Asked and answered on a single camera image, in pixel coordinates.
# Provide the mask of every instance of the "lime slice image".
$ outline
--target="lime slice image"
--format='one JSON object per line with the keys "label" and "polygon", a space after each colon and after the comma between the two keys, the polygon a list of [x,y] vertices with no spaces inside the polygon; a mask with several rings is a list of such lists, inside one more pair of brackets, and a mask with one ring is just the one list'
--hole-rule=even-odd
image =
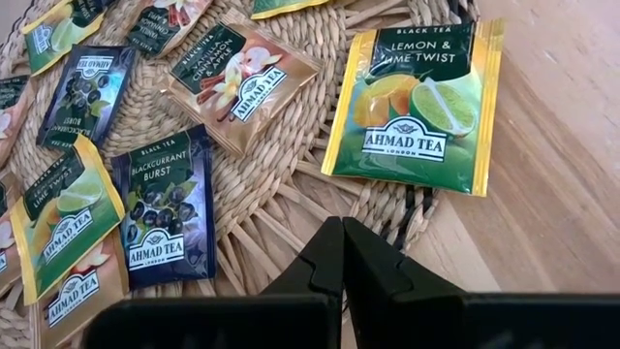
{"label": "lime slice image", "polygon": [[56,207],[62,212],[76,212],[97,203],[103,194],[103,188],[97,183],[79,178],[60,192]]}
{"label": "lime slice image", "polygon": [[53,33],[51,34],[50,43],[51,49],[56,52],[63,51],[67,48],[70,48],[74,43],[74,35],[76,31],[76,27],[74,26],[70,17],[64,18],[56,27],[54,28]]}
{"label": "lime slice image", "polygon": [[476,115],[467,99],[444,83],[428,78],[416,86],[412,99],[421,116],[437,131],[461,138],[476,126]]}

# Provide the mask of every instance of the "lemon & lime twist tea packet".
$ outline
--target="lemon & lime twist tea packet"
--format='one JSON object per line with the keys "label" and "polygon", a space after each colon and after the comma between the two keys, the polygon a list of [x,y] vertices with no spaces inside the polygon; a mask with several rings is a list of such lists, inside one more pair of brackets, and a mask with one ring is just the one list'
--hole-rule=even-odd
{"label": "lemon & lime twist tea packet", "polygon": [[485,196],[503,37],[501,19],[357,34],[322,172]]}
{"label": "lemon & lime twist tea packet", "polygon": [[0,79],[0,167],[4,166],[11,155],[11,149],[34,100],[34,84],[30,77]]}
{"label": "lemon & lime twist tea packet", "polygon": [[47,70],[73,44],[96,32],[106,7],[114,0],[62,0],[46,14],[21,29],[25,36],[32,76]]}
{"label": "lemon & lime twist tea packet", "polygon": [[125,255],[116,228],[30,307],[32,347],[68,344],[97,314],[128,293]]}
{"label": "lemon & lime twist tea packet", "polygon": [[132,290],[215,275],[211,146],[199,125],[112,159]]}
{"label": "lemon & lime twist tea packet", "polygon": [[47,108],[37,144],[65,150],[82,134],[102,145],[129,81],[136,50],[74,45]]}
{"label": "lemon & lime twist tea packet", "polygon": [[212,0],[141,0],[127,40],[147,56],[162,57],[194,28]]}
{"label": "lemon & lime twist tea packet", "polygon": [[20,183],[9,170],[0,172],[0,297],[19,280],[21,268],[9,209],[19,197]]}
{"label": "lemon & lime twist tea packet", "polygon": [[24,303],[58,284],[124,212],[97,148],[78,135],[11,209]]}
{"label": "lemon & lime twist tea packet", "polygon": [[329,0],[255,0],[252,19],[265,19],[281,14],[319,6]]}
{"label": "lemon & lime twist tea packet", "polygon": [[232,9],[181,57],[162,92],[241,156],[322,64]]}

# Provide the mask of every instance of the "beige tea packet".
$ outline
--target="beige tea packet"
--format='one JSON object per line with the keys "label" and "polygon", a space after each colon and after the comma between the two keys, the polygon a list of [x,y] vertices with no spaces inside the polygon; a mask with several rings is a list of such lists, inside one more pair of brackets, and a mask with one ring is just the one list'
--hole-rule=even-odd
{"label": "beige tea packet", "polygon": [[240,156],[322,65],[230,10],[185,53],[162,92]]}
{"label": "beige tea packet", "polygon": [[147,56],[164,56],[183,42],[211,1],[141,0],[127,40]]}
{"label": "beige tea packet", "polygon": [[21,267],[9,208],[19,198],[19,180],[9,170],[0,172],[0,297],[19,280]]}
{"label": "beige tea packet", "polygon": [[9,158],[34,99],[35,90],[29,76],[0,79],[0,167]]}
{"label": "beige tea packet", "polygon": [[32,348],[55,348],[129,293],[125,254],[118,229],[75,265],[64,280],[30,307]]}

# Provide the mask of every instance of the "ahmad tea logo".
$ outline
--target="ahmad tea logo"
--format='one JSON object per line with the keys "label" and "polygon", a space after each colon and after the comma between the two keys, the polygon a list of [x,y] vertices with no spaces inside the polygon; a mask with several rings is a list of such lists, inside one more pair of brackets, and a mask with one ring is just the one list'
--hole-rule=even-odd
{"label": "ahmad tea logo", "polygon": [[96,270],[90,271],[85,276],[80,274],[69,276],[56,299],[49,304],[49,326],[58,324],[97,291],[99,291],[99,279]]}
{"label": "ahmad tea logo", "polygon": [[43,53],[49,48],[49,37],[51,37],[51,27],[45,23],[36,27],[33,31],[35,50],[38,54]]}
{"label": "ahmad tea logo", "polygon": [[7,268],[7,253],[2,251],[0,253],[0,272],[4,271]]}
{"label": "ahmad tea logo", "polygon": [[82,56],[76,71],[81,72],[83,78],[90,79],[100,72],[107,72],[113,60],[111,56]]}
{"label": "ahmad tea logo", "polygon": [[46,264],[49,264],[49,261],[56,257],[63,248],[67,247],[74,238],[92,223],[93,216],[88,208],[76,215],[70,214],[61,219],[51,233],[51,239],[43,250]]}
{"label": "ahmad tea logo", "polygon": [[245,122],[259,105],[278,87],[287,74],[276,67],[262,74],[256,74],[239,86],[239,99],[232,107],[232,114]]}
{"label": "ahmad tea logo", "polygon": [[129,247],[129,271],[141,270],[185,258],[183,235],[173,237],[161,228],[150,231],[142,243]]}
{"label": "ahmad tea logo", "polygon": [[447,135],[429,132],[411,116],[401,116],[381,127],[368,127],[362,152],[444,161]]}

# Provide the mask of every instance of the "ahmad tea packet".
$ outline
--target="ahmad tea packet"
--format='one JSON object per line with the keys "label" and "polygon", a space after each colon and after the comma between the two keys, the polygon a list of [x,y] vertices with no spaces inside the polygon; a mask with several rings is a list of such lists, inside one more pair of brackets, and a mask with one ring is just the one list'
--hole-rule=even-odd
{"label": "ahmad tea packet", "polygon": [[35,22],[23,27],[30,69],[36,76],[62,58],[73,44],[96,32],[113,0],[62,0]]}
{"label": "ahmad tea packet", "polygon": [[501,19],[356,35],[322,172],[485,196],[503,37]]}
{"label": "ahmad tea packet", "polygon": [[147,56],[161,57],[181,44],[212,0],[140,0],[127,39]]}
{"label": "ahmad tea packet", "polygon": [[24,303],[57,285],[124,214],[97,148],[78,135],[11,209]]}
{"label": "ahmad tea packet", "polygon": [[9,209],[19,198],[20,184],[8,169],[0,172],[0,297],[11,289],[21,276],[19,255]]}
{"label": "ahmad tea packet", "polygon": [[37,144],[65,150],[82,134],[101,146],[135,58],[136,51],[130,47],[75,45],[39,129]]}
{"label": "ahmad tea packet", "polygon": [[90,321],[129,293],[118,229],[99,242],[30,308],[33,348],[69,343]]}
{"label": "ahmad tea packet", "polygon": [[202,125],[112,159],[132,290],[213,277],[211,149]]}
{"label": "ahmad tea packet", "polygon": [[0,79],[0,167],[9,158],[34,100],[35,91],[28,76]]}
{"label": "ahmad tea packet", "polygon": [[252,19],[265,19],[272,16],[299,11],[310,6],[319,6],[329,0],[255,0]]}
{"label": "ahmad tea packet", "polygon": [[240,156],[320,68],[230,10],[172,69],[165,92]]}

